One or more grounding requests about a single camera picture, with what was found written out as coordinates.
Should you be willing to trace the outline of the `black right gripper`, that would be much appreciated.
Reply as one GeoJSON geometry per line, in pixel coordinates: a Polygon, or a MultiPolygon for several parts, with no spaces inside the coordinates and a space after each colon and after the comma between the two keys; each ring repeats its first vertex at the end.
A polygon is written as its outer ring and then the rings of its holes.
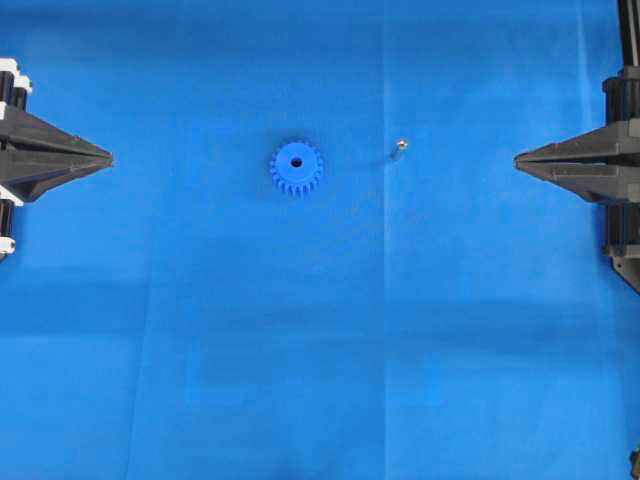
{"type": "Polygon", "coordinates": [[[515,168],[605,207],[612,269],[639,292],[639,168],[546,163],[611,160],[639,153],[639,68],[623,67],[603,82],[605,127],[515,157],[515,168]],[[636,123],[615,123],[631,121],[636,123]]]}

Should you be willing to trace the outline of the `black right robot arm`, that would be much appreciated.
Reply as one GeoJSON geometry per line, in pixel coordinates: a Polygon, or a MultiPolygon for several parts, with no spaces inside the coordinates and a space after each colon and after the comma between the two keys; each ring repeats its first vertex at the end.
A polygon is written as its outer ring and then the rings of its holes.
{"type": "Polygon", "coordinates": [[[639,3],[617,3],[623,67],[602,84],[605,126],[517,155],[514,167],[604,206],[603,253],[639,290],[639,3]]]}

